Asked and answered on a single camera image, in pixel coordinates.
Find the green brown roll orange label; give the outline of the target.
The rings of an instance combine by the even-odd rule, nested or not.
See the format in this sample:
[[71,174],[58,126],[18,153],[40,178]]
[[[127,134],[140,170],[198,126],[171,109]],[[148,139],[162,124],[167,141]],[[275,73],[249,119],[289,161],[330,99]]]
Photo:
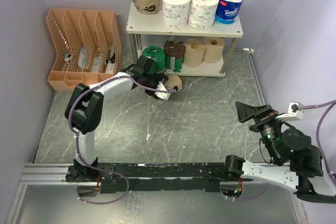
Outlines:
[[154,61],[154,64],[149,70],[149,74],[165,72],[165,52],[163,48],[150,45],[142,51],[142,55]]

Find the beige toilet roll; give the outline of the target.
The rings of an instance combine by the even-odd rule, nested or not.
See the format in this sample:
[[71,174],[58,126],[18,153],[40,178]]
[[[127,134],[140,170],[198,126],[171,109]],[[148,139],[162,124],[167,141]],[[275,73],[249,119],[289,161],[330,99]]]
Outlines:
[[205,45],[198,39],[187,39],[183,42],[185,53],[183,62],[191,68],[196,68],[201,65],[205,53]]
[[217,63],[223,57],[225,41],[220,37],[204,37],[205,52],[203,61],[206,63]]

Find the white floral toilet roll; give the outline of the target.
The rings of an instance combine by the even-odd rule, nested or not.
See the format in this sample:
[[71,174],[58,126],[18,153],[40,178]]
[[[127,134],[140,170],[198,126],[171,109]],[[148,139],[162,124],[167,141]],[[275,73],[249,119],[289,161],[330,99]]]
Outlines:
[[183,28],[188,20],[191,0],[162,0],[163,20],[170,29]]

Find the blue white roll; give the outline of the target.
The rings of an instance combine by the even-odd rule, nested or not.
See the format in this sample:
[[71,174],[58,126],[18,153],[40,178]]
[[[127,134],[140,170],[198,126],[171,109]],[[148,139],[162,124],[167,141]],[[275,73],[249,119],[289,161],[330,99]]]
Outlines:
[[215,14],[215,22],[231,25],[238,16],[243,0],[219,0]]

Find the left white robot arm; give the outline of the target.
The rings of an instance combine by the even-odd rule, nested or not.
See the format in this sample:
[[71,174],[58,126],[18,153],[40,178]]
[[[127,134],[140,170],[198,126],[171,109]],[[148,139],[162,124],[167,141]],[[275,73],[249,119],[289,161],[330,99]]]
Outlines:
[[173,88],[166,86],[168,76],[161,72],[150,73],[155,62],[141,56],[136,64],[132,64],[113,77],[97,84],[76,85],[65,110],[70,130],[74,134],[76,155],[73,165],[69,167],[66,181],[74,182],[84,179],[93,181],[98,175],[98,157],[95,152],[95,130],[102,117],[104,102],[112,100],[116,95],[141,87],[146,94],[167,100]]

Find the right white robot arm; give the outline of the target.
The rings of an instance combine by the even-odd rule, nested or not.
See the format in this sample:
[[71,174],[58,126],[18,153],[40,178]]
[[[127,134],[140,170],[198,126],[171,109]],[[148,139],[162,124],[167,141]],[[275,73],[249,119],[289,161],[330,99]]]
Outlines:
[[335,175],[330,171],[320,144],[313,145],[311,137],[290,124],[302,120],[306,110],[322,104],[302,105],[290,102],[286,113],[279,113],[270,105],[252,106],[235,103],[240,123],[253,120],[249,130],[260,134],[259,146],[270,157],[265,165],[258,165],[235,155],[228,155],[223,176],[237,180],[237,186],[220,186],[225,198],[235,200],[243,193],[244,179],[258,180],[281,187],[307,202],[335,204]]

